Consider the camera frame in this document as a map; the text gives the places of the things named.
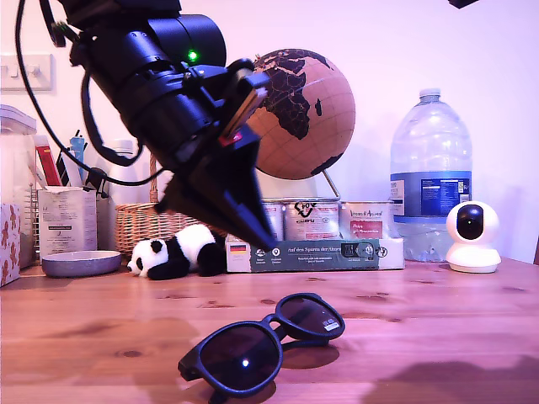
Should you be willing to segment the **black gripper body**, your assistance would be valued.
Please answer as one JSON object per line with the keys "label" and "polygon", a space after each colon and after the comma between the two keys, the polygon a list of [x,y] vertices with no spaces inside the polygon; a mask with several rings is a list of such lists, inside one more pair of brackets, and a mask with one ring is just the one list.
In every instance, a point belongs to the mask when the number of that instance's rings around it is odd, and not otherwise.
{"label": "black gripper body", "polygon": [[216,82],[128,82],[123,122],[162,166],[184,173],[219,148],[222,85]]}

